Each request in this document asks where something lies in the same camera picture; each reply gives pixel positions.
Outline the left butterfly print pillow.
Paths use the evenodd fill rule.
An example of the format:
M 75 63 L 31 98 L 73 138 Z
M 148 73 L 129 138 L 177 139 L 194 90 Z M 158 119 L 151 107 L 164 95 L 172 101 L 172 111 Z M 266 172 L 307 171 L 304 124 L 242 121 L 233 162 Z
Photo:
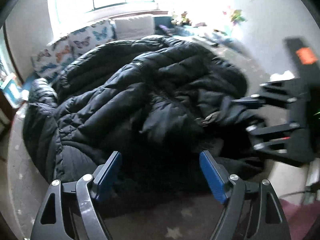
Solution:
M 31 56 L 34 71 L 39 77 L 53 82 L 62 70 L 74 61 L 69 36 L 48 44 L 36 55 Z

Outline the right butterfly print pillow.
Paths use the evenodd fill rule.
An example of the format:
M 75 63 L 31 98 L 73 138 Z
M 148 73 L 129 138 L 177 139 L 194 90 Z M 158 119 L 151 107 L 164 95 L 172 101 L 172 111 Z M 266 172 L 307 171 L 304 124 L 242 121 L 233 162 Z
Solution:
M 114 24 L 110 19 L 95 22 L 69 34 L 69 43 L 75 58 L 95 47 L 115 40 Z

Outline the black puffer down jacket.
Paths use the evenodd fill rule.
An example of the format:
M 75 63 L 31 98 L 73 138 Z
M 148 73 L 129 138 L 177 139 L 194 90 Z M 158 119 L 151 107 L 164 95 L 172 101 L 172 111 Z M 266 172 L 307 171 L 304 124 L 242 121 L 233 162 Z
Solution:
M 108 42 L 54 83 L 33 81 L 23 140 L 48 182 L 76 181 L 118 151 L 113 190 L 123 200 L 149 205 L 204 194 L 204 150 L 241 179 L 264 170 L 246 130 L 264 120 L 237 103 L 246 92 L 239 68 L 195 42 Z

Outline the butterfly print pillow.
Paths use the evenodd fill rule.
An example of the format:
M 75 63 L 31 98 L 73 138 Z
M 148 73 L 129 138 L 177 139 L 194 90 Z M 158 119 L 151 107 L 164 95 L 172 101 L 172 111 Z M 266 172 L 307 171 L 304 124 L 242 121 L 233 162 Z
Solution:
M 95 22 L 69 34 L 69 43 L 75 58 L 95 47 L 115 40 L 114 24 L 110 19 Z
M 69 36 L 48 44 L 36 55 L 31 56 L 34 71 L 39 77 L 53 82 L 62 70 L 74 61 Z

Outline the white plain pillow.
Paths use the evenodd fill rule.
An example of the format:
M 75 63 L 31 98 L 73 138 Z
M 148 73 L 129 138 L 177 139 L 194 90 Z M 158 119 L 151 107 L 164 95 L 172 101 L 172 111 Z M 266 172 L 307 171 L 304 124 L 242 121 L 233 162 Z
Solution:
M 151 14 L 115 18 L 118 40 L 139 40 L 155 33 L 155 21 Z

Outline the plush toys group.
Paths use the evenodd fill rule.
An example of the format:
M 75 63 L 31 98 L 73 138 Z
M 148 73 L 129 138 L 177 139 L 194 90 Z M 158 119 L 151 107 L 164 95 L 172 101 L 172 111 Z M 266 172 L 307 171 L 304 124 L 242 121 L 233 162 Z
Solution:
M 176 26 L 191 26 L 192 21 L 188 18 L 188 13 L 184 11 L 181 14 L 173 12 L 171 17 L 171 23 Z

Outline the colourful paper pinwheel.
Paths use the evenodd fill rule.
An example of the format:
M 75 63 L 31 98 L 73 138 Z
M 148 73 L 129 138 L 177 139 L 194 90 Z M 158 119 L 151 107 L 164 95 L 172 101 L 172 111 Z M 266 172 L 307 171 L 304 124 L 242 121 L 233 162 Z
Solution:
M 231 22 L 233 25 L 240 25 L 246 21 L 247 19 L 242 15 L 241 9 L 234 10 L 231 14 Z

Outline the grey star quilted mattress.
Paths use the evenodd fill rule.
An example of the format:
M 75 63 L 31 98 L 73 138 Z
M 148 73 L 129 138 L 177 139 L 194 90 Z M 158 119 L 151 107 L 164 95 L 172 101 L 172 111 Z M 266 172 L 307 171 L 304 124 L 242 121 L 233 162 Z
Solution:
M 244 67 L 240 67 L 238 64 L 232 65 L 239 68 L 244 74 Z M 265 83 L 262 77 L 253 77 L 255 86 L 259 88 L 261 83 Z M 31 239 L 31 231 L 37 213 L 52 181 L 46 181 L 40 174 L 24 144 L 23 124 L 28 100 L 29 96 L 26 103 L 16 114 L 14 127 L 10 135 L 8 185 L 15 218 L 24 237 Z M 255 151 L 252 147 L 254 154 L 261 157 L 264 162 L 271 159 L 295 166 L 306 164 L 312 160 L 312 152 L 308 146 L 309 133 L 303 117 L 303 114 L 306 113 L 304 102 L 305 100 L 300 99 L 289 109 L 273 106 L 264 106 L 259 109 L 248 109 L 246 107 L 264 120 L 264 123 L 261 124 L 263 127 L 290 122 L 300 124 L 300 129 L 294 131 L 286 143 L 287 154 Z M 263 172 L 253 178 L 243 180 L 259 183 L 257 176 Z M 113 186 L 110 196 L 103 202 L 98 202 L 95 206 L 95 210 L 100 215 L 102 223 L 106 226 L 112 239 L 211 239 L 210 237 L 224 210 L 224 206 L 214 198 L 210 188 L 208 193 L 179 196 L 161 203 L 148 205 L 133 200 L 123 200 L 114 192 Z M 236 236 L 233 239 L 244 238 L 250 203 L 249 200 L 244 203 Z M 79 234 L 78 239 L 88 239 L 80 215 L 75 210 L 72 211 L 72 214 Z

